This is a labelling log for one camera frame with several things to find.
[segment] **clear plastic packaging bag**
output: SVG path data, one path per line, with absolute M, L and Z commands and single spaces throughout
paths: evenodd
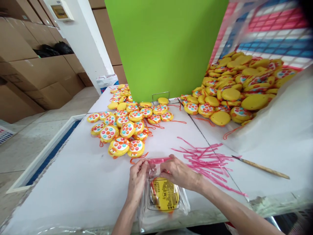
M 159 177 L 160 164 L 169 158 L 148 159 L 149 171 L 139 207 L 140 232 L 188 215 L 190 205 L 184 188 Z

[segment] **green board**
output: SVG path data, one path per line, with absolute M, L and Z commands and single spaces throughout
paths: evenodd
M 201 86 L 228 1 L 105 0 L 133 100 Z

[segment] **hand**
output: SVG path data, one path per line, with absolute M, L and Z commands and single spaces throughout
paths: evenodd
M 171 158 L 170 160 L 167 160 L 160 165 L 160 177 L 166 178 L 172 183 L 185 189 L 198 192 L 201 187 L 200 184 L 203 175 L 194 172 L 173 154 L 169 157 Z
M 130 168 L 129 184 L 126 202 L 139 205 L 144 189 L 148 161 L 139 160 Z

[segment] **electrical box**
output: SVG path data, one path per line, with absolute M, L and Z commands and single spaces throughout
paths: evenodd
M 64 0 L 48 0 L 48 7 L 51 8 L 52 14 L 60 21 L 73 21 L 72 13 Z

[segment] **white wall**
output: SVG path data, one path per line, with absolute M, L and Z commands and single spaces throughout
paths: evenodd
M 88 0 L 64 0 L 74 18 L 74 21 L 58 20 L 49 3 L 56 0 L 44 0 L 57 21 L 63 37 L 70 43 L 77 58 L 88 74 L 93 85 L 101 94 L 96 79 L 99 76 L 114 74 L 114 70 L 104 46 L 96 20 Z

